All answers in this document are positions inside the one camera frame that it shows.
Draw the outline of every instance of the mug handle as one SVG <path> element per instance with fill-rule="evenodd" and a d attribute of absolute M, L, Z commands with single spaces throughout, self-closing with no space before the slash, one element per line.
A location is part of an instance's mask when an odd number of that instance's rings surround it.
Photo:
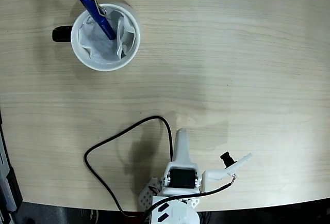
<path fill-rule="evenodd" d="M 53 29 L 52 39 L 54 42 L 70 42 L 72 25 L 58 26 Z"/>

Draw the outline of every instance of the black strip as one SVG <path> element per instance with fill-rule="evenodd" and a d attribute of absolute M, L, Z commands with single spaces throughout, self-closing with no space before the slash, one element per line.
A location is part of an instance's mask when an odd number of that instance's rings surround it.
<path fill-rule="evenodd" d="M 158 218 L 158 222 L 163 222 L 167 217 L 169 217 L 169 215 L 168 214 L 163 214 L 162 216 L 160 216 L 159 218 Z"/>
<path fill-rule="evenodd" d="M 0 188 L 0 212 L 2 214 L 2 217 L 0 219 L 1 223 L 2 224 L 9 224 L 10 221 L 11 221 L 11 218 L 10 218 L 10 215 L 7 211 L 5 197 L 4 197 L 3 192 L 1 191 L 1 188 Z"/>
<path fill-rule="evenodd" d="M 169 207 L 168 203 L 164 203 L 162 206 L 159 207 L 158 212 L 163 212 L 165 209 Z"/>
<path fill-rule="evenodd" d="M 12 196 L 14 197 L 14 201 L 16 204 L 16 211 L 17 211 L 23 202 L 23 198 L 19 188 L 19 184 L 15 176 L 14 169 L 12 167 L 10 167 L 9 173 L 7 175 L 7 180 L 10 186 Z"/>

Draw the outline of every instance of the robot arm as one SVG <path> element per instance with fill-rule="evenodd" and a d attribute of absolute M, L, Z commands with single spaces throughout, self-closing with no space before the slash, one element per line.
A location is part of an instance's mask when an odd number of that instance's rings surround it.
<path fill-rule="evenodd" d="M 156 178 L 149 181 L 140 194 L 139 202 L 148 209 L 167 197 L 208 192 L 210 181 L 221 180 L 227 175 L 235 177 L 236 170 L 251 156 L 248 154 L 235 162 L 226 152 L 220 157 L 226 168 L 206 170 L 202 176 L 198 165 L 190 159 L 187 132 L 185 129 L 180 129 L 176 133 L 173 161 L 168 163 L 161 181 Z M 199 198 L 182 198 L 166 202 L 152 212 L 151 224 L 200 224 L 199 216 L 194 210 L 199 201 Z"/>

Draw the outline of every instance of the wooden table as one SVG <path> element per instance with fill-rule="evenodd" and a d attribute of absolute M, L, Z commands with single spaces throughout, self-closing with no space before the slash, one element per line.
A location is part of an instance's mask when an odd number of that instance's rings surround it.
<path fill-rule="evenodd" d="M 99 0 L 116 1 L 137 11 L 142 43 L 106 73 L 51 39 L 83 11 L 78 0 L 0 4 L 0 106 L 25 201 L 115 210 L 83 154 L 155 114 L 173 132 L 187 128 L 202 171 L 223 168 L 225 151 L 253 153 L 234 186 L 198 210 L 330 197 L 330 0 Z M 89 159 L 134 211 L 169 161 L 166 130 L 147 123 Z"/>

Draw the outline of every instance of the black cable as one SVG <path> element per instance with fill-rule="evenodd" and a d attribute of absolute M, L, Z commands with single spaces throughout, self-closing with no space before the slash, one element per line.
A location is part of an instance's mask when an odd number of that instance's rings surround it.
<path fill-rule="evenodd" d="M 143 224 L 146 221 L 146 219 L 150 216 L 151 212 L 155 208 L 157 208 L 158 206 L 163 205 L 166 202 L 170 202 L 170 201 L 178 200 L 178 199 L 186 199 L 186 198 L 194 198 L 194 197 L 205 197 L 205 196 L 213 195 L 215 193 L 221 192 L 221 191 L 227 189 L 228 187 L 230 187 L 234 183 L 235 179 L 236 179 L 236 177 L 233 177 L 233 180 L 230 183 L 228 183 L 226 185 L 223 185 L 220 188 L 209 191 L 209 192 L 197 193 L 197 194 L 188 194 L 188 195 L 180 195 L 180 196 L 173 196 L 173 197 L 164 198 L 164 199 L 160 200 L 159 202 L 156 202 L 154 205 L 152 205 L 149 209 L 147 209 L 144 212 L 141 223 Z"/>
<path fill-rule="evenodd" d="M 145 122 L 148 122 L 150 120 L 153 120 L 153 119 L 159 119 L 161 121 L 163 121 L 163 123 L 165 124 L 166 128 L 167 128 L 167 132 L 169 134 L 169 143 L 170 143 L 170 159 L 172 161 L 173 159 L 173 141 L 172 141 L 172 133 L 171 133 L 171 128 L 170 128 L 170 125 L 169 123 L 167 122 L 167 120 L 164 118 L 164 117 L 161 117 L 161 116 L 151 116 L 151 117 L 147 117 L 147 118 L 144 118 L 143 120 L 133 124 L 132 126 L 128 127 L 127 129 L 123 130 L 122 132 L 92 146 L 90 149 L 88 149 L 86 151 L 86 153 L 84 154 L 84 161 L 85 161 L 85 164 L 87 166 L 87 168 L 91 171 L 91 173 L 101 182 L 101 184 L 103 184 L 103 186 L 107 189 L 107 191 L 110 193 L 110 195 L 112 196 L 115 204 L 117 205 L 119 211 L 126 217 L 137 217 L 136 215 L 126 215 L 123 211 L 123 209 L 120 207 L 120 204 L 117 200 L 117 198 L 115 197 L 114 193 L 112 192 L 112 190 L 110 189 L 110 187 L 104 182 L 104 180 L 94 171 L 94 169 L 90 166 L 88 160 L 87 160 L 87 156 L 90 152 L 92 152 L 94 149 L 110 142 L 110 141 L 113 141 L 115 139 L 117 139 L 118 137 L 126 134 L 127 132 L 131 131 L 132 129 L 136 128 L 137 126 L 145 123 Z"/>
<path fill-rule="evenodd" d="M 212 215 L 212 212 L 209 212 L 208 220 L 207 220 L 206 224 L 209 224 L 210 223 L 210 221 L 211 221 L 211 215 Z"/>

